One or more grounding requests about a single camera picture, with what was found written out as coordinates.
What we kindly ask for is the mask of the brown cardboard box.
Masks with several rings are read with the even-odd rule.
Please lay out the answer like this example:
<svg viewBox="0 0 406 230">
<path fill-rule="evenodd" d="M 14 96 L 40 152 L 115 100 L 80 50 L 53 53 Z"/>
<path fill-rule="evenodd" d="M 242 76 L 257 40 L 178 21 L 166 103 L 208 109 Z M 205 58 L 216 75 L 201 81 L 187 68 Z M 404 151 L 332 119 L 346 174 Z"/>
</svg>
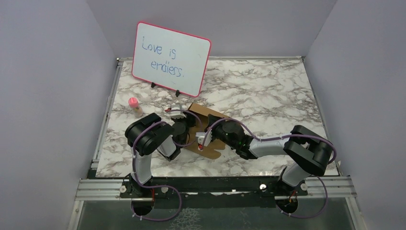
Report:
<svg viewBox="0 0 406 230">
<path fill-rule="evenodd" d="M 188 108 L 188 111 L 196 114 L 200 118 L 202 125 L 203 125 L 203 127 L 200 127 L 199 126 L 200 123 L 198 121 L 196 121 L 196 126 L 191 127 L 189 129 L 189 134 L 190 134 L 192 140 L 195 140 L 196 132 L 204 131 L 208 127 L 208 124 L 209 124 L 208 115 L 214 115 L 214 116 L 217 116 L 220 118 L 227 117 L 226 115 L 224 115 L 220 112 L 217 112 L 210 108 L 204 107 L 197 103 L 192 103 L 190 105 L 190 107 Z M 223 142 L 221 142 L 220 140 L 214 140 L 207 147 L 204 147 L 204 149 L 202 151 L 198 150 L 197 142 L 186 147 L 187 150 L 197 153 L 197 154 L 199 154 L 203 157 L 206 157 L 208 159 L 211 159 L 211 160 L 215 160 L 215 159 L 219 158 L 221 156 L 221 153 L 219 152 L 219 150 L 224 150 L 225 148 L 226 148 L 226 145 Z"/>
</svg>

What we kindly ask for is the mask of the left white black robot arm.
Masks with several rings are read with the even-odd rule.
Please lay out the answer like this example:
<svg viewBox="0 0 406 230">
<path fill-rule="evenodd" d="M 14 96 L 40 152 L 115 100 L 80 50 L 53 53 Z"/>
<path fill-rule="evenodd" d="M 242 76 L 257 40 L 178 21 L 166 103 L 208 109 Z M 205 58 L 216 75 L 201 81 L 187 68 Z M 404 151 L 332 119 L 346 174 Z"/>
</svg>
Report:
<svg viewBox="0 0 406 230">
<path fill-rule="evenodd" d="M 194 126 L 202 127 L 200 118 L 193 112 L 174 110 L 179 118 L 172 118 L 173 125 L 163 121 L 156 113 L 151 113 L 128 126 L 124 135 L 132 150 L 132 190 L 136 195 L 148 195 L 152 179 L 152 153 L 158 151 L 165 159 L 171 161 L 181 152 L 181 149 L 193 144 L 189 133 Z"/>
</svg>

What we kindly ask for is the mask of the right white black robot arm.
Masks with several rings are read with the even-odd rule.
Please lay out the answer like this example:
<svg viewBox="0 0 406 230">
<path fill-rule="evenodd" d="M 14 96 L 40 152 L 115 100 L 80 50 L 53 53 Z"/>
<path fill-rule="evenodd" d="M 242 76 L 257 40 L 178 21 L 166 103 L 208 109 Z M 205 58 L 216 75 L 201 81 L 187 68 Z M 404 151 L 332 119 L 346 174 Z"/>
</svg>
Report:
<svg viewBox="0 0 406 230">
<path fill-rule="evenodd" d="M 286 135 L 259 138 L 236 119 L 208 115 L 208 121 L 205 131 L 195 136 L 199 150 L 218 139 L 246 160 L 271 155 L 291 157 L 293 163 L 283 169 L 275 186 L 282 195 L 288 195 L 311 175 L 323 176 L 337 156 L 330 141 L 302 125 L 295 125 Z"/>
</svg>

